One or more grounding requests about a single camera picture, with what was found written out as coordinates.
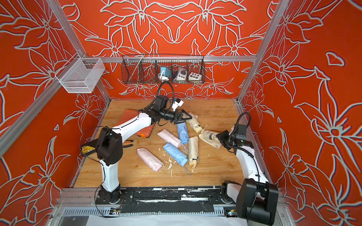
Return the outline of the beige umbrella back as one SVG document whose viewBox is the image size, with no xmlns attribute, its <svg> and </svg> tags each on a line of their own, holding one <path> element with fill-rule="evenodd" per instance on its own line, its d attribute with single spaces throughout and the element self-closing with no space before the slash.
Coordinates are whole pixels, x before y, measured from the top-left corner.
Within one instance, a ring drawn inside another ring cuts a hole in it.
<svg viewBox="0 0 362 226">
<path fill-rule="evenodd" d="M 212 147 L 219 149 L 221 147 L 221 142 L 217 138 L 217 134 L 218 133 L 215 131 L 203 130 L 199 134 L 199 138 Z"/>
</svg>

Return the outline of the beige umbrella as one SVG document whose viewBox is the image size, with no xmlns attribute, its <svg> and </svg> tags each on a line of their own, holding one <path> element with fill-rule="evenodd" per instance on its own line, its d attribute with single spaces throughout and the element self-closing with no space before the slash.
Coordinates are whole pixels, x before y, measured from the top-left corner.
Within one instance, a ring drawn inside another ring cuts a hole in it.
<svg viewBox="0 0 362 226">
<path fill-rule="evenodd" d="M 189 138 L 188 142 L 188 160 L 189 165 L 194 166 L 197 165 L 199 161 L 199 138 L 198 136 L 194 136 Z"/>
<path fill-rule="evenodd" d="M 192 117 L 191 119 L 187 120 L 186 122 L 190 125 L 190 127 L 196 132 L 200 133 L 203 128 L 201 124 L 198 121 L 198 115 L 195 115 L 194 113 L 190 112 L 189 115 Z"/>
<path fill-rule="evenodd" d="M 199 134 L 199 138 L 212 147 L 219 149 L 221 147 L 221 142 L 217 138 L 217 134 L 218 133 L 215 131 L 203 130 Z"/>
</svg>

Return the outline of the blue umbrella back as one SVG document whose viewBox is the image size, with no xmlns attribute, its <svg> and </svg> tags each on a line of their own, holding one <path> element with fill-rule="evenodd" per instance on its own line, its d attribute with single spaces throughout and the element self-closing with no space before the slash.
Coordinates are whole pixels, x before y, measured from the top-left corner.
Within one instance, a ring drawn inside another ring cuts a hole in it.
<svg viewBox="0 0 362 226">
<path fill-rule="evenodd" d="M 181 143 L 187 144 L 189 142 L 189 134 L 186 123 L 177 124 L 177 132 Z"/>
</svg>

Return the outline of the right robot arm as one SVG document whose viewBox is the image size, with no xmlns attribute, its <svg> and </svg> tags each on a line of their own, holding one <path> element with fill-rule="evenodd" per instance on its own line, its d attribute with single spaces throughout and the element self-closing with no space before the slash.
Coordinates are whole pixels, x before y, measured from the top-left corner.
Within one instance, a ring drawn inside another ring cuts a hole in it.
<svg viewBox="0 0 362 226">
<path fill-rule="evenodd" d="M 244 181 L 224 182 L 224 196 L 235 202 L 236 215 L 246 221 L 272 226 L 275 221 L 279 190 L 263 174 L 255 157 L 253 144 L 247 140 L 247 129 L 252 121 L 250 113 L 240 114 L 231 131 L 216 135 L 228 152 L 240 162 Z"/>
</svg>

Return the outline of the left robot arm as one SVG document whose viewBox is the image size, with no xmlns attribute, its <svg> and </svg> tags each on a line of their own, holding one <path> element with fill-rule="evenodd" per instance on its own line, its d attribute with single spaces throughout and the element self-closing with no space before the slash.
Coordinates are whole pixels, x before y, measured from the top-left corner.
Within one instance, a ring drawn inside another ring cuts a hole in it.
<svg viewBox="0 0 362 226">
<path fill-rule="evenodd" d="M 123 143 L 138 131 L 160 120 L 180 124 L 191 120 L 190 113 L 177 109 L 182 105 L 180 99 L 160 95 L 160 88 L 152 102 L 138 110 L 137 115 L 113 128 L 103 127 L 95 146 L 102 167 L 102 184 L 96 197 L 97 204 L 117 204 L 121 200 L 121 187 L 118 179 L 118 164 L 123 156 Z"/>
</svg>

